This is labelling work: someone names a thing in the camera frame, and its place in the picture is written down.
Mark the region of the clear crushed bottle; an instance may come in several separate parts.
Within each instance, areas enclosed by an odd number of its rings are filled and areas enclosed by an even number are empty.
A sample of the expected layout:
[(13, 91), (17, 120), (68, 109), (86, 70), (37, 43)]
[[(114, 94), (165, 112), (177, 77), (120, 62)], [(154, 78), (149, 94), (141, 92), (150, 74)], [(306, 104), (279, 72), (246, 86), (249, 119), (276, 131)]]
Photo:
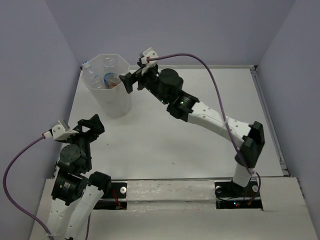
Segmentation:
[(103, 60), (103, 64), (106, 68), (108, 69), (111, 69), (115, 66), (115, 60), (114, 58), (112, 57), (106, 57), (104, 60)]

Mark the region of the red cap tea bottle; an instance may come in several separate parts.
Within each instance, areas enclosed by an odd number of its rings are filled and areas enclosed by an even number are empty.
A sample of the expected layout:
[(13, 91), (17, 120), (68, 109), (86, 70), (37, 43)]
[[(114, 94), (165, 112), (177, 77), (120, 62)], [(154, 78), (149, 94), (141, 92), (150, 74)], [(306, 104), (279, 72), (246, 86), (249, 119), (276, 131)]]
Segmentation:
[(109, 74), (104, 76), (104, 82), (107, 89), (112, 89), (118, 86), (122, 81), (116, 74)]

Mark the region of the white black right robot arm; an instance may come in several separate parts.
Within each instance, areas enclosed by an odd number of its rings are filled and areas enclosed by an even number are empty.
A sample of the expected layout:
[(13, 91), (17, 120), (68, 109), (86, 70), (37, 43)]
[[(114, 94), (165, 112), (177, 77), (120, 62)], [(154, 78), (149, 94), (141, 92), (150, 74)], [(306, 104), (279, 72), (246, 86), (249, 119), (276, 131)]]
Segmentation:
[(216, 111), (210, 108), (197, 97), (183, 91), (184, 80), (175, 70), (159, 70), (156, 63), (140, 64), (138, 70), (119, 78), (127, 93), (130, 94), (133, 85), (137, 84), (138, 90), (147, 89), (166, 105), (167, 112), (174, 118), (203, 127), (230, 141), (236, 151), (236, 168), (228, 190), (235, 196), (242, 196), (248, 191), (265, 145), (264, 127), (260, 122), (241, 122), (226, 116), (223, 109)]

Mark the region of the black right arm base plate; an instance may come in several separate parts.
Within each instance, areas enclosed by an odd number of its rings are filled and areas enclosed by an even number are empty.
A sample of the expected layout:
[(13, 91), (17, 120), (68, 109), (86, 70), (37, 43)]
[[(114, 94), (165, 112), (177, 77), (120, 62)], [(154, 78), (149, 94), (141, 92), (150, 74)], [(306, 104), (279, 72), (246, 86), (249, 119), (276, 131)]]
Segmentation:
[(263, 209), (261, 195), (256, 180), (247, 187), (241, 187), (232, 181), (214, 183), (215, 206), (218, 210)]

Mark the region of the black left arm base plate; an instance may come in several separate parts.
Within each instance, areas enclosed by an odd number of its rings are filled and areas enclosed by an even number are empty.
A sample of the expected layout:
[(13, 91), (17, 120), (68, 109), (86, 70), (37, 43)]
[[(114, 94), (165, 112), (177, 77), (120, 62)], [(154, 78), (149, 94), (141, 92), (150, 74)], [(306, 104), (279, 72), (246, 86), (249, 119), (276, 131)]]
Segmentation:
[(94, 210), (126, 210), (127, 209), (127, 181), (113, 181), (111, 189), (97, 202)]

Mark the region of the blue label water bottle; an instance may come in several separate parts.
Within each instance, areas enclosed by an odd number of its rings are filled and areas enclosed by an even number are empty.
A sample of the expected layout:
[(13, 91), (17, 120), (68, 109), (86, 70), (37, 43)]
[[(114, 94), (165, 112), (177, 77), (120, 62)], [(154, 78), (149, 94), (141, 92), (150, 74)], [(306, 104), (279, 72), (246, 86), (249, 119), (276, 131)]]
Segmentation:
[(108, 72), (103, 77), (104, 84), (107, 88), (113, 88), (118, 85), (117, 75), (113, 72)]

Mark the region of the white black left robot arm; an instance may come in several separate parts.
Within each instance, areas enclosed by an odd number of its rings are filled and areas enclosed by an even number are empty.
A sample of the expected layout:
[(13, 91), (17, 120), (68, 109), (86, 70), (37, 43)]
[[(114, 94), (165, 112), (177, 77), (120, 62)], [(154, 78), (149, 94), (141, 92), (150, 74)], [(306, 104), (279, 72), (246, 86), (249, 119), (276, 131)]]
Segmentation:
[(74, 128), (59, 120), (43, 134), (65, 144), (56, 163), (47, 239), (76, 240), (95, 205), (110, 194), (109, 175), (96, 171), (85, 177), (92, 169), (90, 144), (104, 131), (99, 115), (94, 114), (90, 119), (79, 120)]

